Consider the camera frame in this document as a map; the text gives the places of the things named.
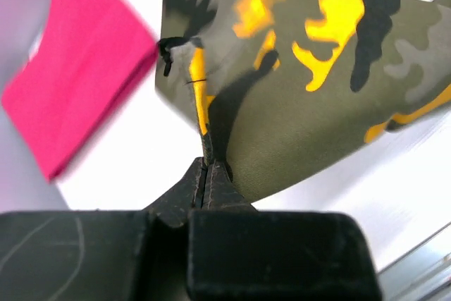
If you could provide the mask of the camouflage yellow green trousers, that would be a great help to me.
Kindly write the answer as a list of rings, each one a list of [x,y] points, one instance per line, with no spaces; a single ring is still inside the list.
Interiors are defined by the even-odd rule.
[[[450,0],[163,0],[156,88],[257,201],[450,105]]]

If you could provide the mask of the aluminium table frame rail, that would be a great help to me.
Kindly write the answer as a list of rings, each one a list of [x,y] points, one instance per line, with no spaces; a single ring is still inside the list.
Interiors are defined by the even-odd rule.
[[[450,224],[378,274],[384,300],[450,299]]]

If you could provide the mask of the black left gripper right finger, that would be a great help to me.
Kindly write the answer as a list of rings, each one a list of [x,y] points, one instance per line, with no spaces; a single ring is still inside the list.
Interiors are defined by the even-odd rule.
[[[233,186],[226,165],[217,160],[207,170],[202,209],[235,212],[256,211]]]

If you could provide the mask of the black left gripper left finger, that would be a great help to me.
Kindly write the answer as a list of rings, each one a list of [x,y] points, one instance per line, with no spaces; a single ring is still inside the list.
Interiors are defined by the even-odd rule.
[[[168,227],[182,227],[193,208],[200,208],[206,183],[206,164],[197,157],[184,176],[144,210],[155,215]]]

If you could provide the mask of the folded pink trousers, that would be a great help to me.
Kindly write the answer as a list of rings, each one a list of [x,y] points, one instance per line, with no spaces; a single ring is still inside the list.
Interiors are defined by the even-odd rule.
[[[53,180],[154,65],[156,40],[125,0],[51,0],[36,54],[1,103]]]

